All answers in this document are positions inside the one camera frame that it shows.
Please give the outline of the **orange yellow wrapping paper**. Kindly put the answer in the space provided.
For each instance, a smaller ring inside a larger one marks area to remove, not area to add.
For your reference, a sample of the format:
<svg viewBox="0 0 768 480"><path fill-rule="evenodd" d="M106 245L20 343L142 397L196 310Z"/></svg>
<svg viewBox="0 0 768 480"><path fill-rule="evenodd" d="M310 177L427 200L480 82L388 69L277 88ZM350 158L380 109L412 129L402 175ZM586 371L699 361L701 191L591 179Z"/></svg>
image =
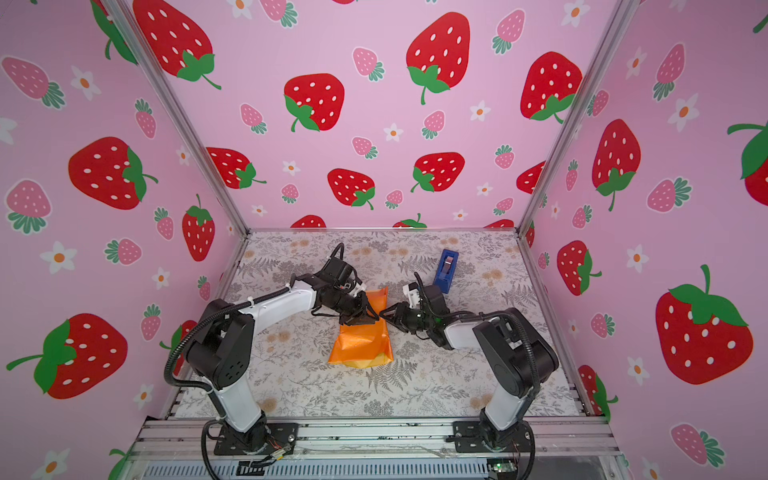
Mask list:
<svg viewBox="0 0 768 480"><path fill-rule="evenodd" d="M388 288L366 291L368 299L378 313L387 308ZM387 322L379 317L374 324L341 325L328 363L351 368L366 369L394 361Z"/></svg>

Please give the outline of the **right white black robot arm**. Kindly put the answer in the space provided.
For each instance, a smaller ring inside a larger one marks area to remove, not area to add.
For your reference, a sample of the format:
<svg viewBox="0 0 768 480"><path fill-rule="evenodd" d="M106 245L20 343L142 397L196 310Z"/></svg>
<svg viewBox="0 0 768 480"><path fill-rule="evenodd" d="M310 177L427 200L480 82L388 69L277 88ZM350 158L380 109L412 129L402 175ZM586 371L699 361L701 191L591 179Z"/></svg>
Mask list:
<svg viewBox="0 0 768 480"><path fill-rule="evenodd" d="M541 385L559 366L555 350L516 308L490 313L437 311L422 301L384 309L380 316L398 330L447 350L479 349L497 385L479 416L479 437L502 450L523 427Z"/></svg>

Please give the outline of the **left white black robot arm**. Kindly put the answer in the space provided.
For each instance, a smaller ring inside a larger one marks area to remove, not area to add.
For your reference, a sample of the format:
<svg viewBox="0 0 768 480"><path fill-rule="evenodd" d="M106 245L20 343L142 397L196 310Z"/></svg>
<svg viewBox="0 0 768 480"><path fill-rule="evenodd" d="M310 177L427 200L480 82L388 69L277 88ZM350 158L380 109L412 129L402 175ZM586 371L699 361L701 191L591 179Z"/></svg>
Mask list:
<svg viewBox="0 0 768 480"><path fill-rule="evenodd" d="M304 281L240 304L211 304L210 314L193 328L169 357L178 356L201 377L187 388L200 388L223 422L222 435L247 452L269 443L266 415L247 383L251 351L257 332L302 312L332 309L347 322L373 323L378 314L362 290L344 292L324 282Z"/></svg>

